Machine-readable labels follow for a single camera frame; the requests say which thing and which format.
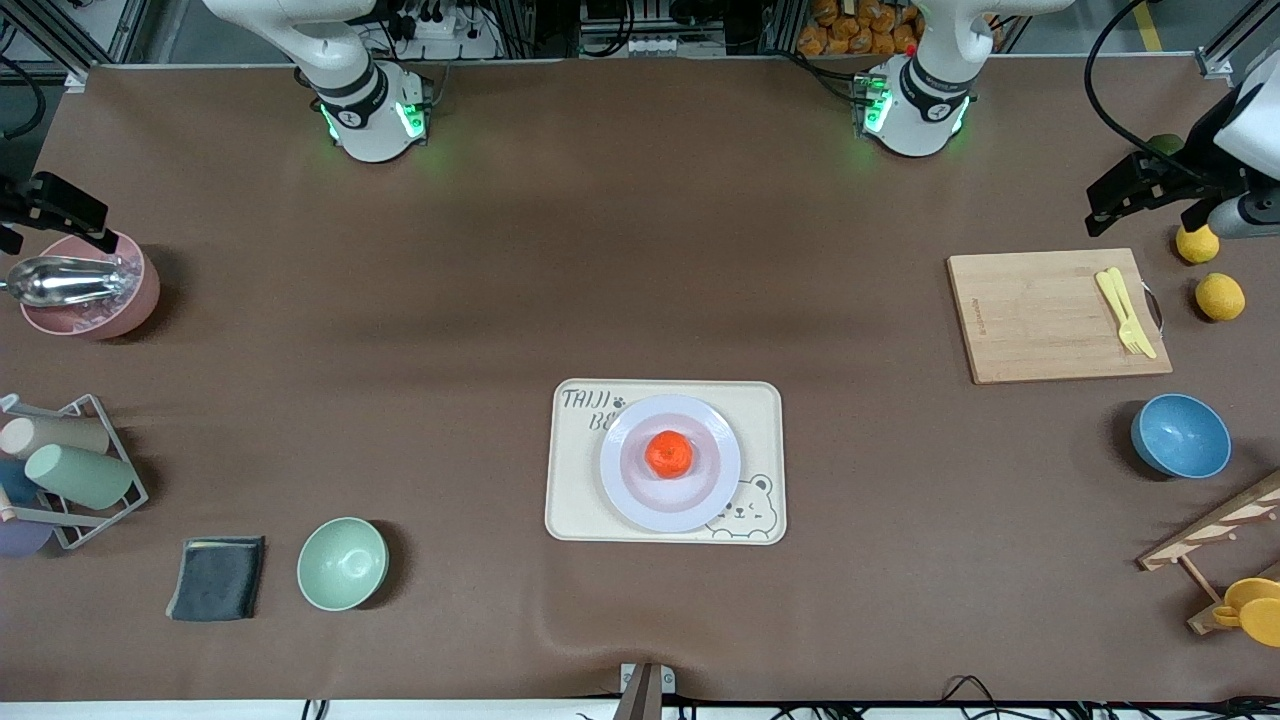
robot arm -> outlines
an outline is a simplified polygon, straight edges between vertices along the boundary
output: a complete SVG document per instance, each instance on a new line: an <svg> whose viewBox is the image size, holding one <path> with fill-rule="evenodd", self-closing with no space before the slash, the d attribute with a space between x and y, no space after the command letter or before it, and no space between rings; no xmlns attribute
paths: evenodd
<svg viewBox="0 0 1280 720"><path fill-rule="evenodd" d="M1053 13L1074 0L916 0L924 37L911 58L897 55L872 70L884 88L868 96L861 132L913 158L932 155L960 129L969 90L991 56L986 13Z"/></svg>
<svg viewBox="0 0 1280 720"><path fill-rule="evenodd" d="M219 18L280 49L317 87L343 87L372 61L343 20L367 15L375 0L205 0Z"/></svg>
<svg viewBox="0 0 1280 720"><path fill-rule="evenodd" d="M366 15L375 0L205 0L219 18L261 36L297 63L352 158L381 163L426 141L430 97L422 78L374 61L343 20Z"/></svg>
<svg viewBox="0 0 1280 720"><path fill-rule="evenodd" d="M67 232L109 255L118 240L106 227L106 205L52 173L23 183L0 174L0 252L17 255L22 234L10 225Z"/></svg>
<svg viewBox="0 0 1280 720"><path fill-rule="evenodd" d="M1091 184L1092 214L1084 220L1089 234L1097 237L1125 215L1178 200L1197 200L1181 217L1188 231L1208 224L1222 238L1280 234L1276 127L1280 53L1201 117L1176 151L1138 150Z"/></svg>

lemon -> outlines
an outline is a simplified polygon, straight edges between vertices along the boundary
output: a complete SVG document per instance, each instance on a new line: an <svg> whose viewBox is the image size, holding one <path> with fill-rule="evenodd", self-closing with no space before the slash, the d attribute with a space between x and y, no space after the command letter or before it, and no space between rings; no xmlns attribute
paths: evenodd
<svg viewBox="0 0 1280 720"><path fill-rule="evenodd" d="M1207 224L1194 232L1187 232L1187 228L1178 225L1178 254L1196 265L1208 263L1217 258L1217 236Z"/></svg>
<svg viewBox="0 0 1280 720"><path fill-rule="evenodd" d="M1196 286L1196 304L1215 320L1234 320L1244 311L1244 291L1230 277L1210 273Z"/></svg>

pink bowl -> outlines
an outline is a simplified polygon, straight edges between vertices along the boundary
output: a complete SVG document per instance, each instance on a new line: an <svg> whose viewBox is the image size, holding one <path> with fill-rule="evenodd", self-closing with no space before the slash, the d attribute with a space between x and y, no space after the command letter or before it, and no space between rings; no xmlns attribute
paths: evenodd
<svg viewBox="0 0 1280 720"><path fill-rule="evenodd" d="M125 259L142 259L142 278L134 286L133 296L115 314L79 331L76 329L76 323L82 320L78 306L27 307L23 305L22 316L27 318L27 322L37 331L84 340L119 337L141 325L151 315L151 311L156 309L156 302L160 301L160 278L156 275L151 260L142 254L142 249L138 247L138 243L133 242L133 238L122 234L120 242L115 247L115 254ZM88 260L106 260L111 258L111 255L74 236L67 236L50 245L41 255L86 258Z"/></svg>

blue cup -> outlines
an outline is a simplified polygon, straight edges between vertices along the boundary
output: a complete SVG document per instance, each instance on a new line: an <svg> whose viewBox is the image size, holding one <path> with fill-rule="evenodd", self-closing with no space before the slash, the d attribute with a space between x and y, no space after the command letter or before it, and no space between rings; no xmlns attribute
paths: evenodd
<svg viewBox="0 0 1280 720"><path fill-rule="evenodd" d="M22 460L3 459L0 460L0 487L4 487L4 493L9 496L9 502L14 505L28 505L36 501L36 483L27 479L27 474L23 471L26 462Z"/></svg>

beige cup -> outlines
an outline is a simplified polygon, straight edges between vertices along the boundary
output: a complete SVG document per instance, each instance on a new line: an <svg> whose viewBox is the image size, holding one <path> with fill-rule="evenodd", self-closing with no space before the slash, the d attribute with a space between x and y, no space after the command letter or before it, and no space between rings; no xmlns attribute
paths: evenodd
<svg viewBox="0 0 1280 720"><path fill-rule="evenodd" d="M27 459L46 445L79 447L104 454L111 446L96 418L15 418L0 430L0 450Z"/></svg>
<svg viewBox="0 0 1280 720"><path fill-rule="evenodd" d="M138 479L115 457L65 445L46 445L27 459L27 477L46 491L93 510L106 510Z"/></svg>

